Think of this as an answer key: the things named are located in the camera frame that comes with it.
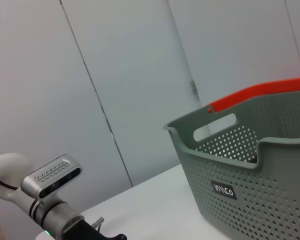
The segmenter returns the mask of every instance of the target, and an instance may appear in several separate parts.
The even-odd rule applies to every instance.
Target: basket label
[[[222,196],[237,200],[235,190],[232,186],[212,180],[211,184],[216,194],[220,194]]]

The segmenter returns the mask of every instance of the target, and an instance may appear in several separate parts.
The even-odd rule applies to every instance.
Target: red handle
[[[266,95],[300,91],[300,78],[271,81],[247,87],[210,103],[215,112],[220,112],[247,99]]]

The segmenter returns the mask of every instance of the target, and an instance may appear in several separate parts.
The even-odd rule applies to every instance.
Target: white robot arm
[[[65,154],[33,169],[32,161],[21,154],[0,155],[0,198],[19,206],[57,240],[127,240],[123,234],[103,236],[57,196],[82,172],[73,157]]]

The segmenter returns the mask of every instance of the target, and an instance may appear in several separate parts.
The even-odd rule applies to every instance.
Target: table surface
[[[128,240],[230,240],[200,214],[181,165],[82,213],[92,224],[103,217],[106,237]],[[53,240],[45,232],[36,240]]]

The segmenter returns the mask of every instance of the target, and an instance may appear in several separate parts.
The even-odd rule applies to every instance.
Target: gray basket
[[[194,131],[236,123],[199,142]],[[164,126],[201,214],[234,240],[300,240],[300,91],[203,107]]]

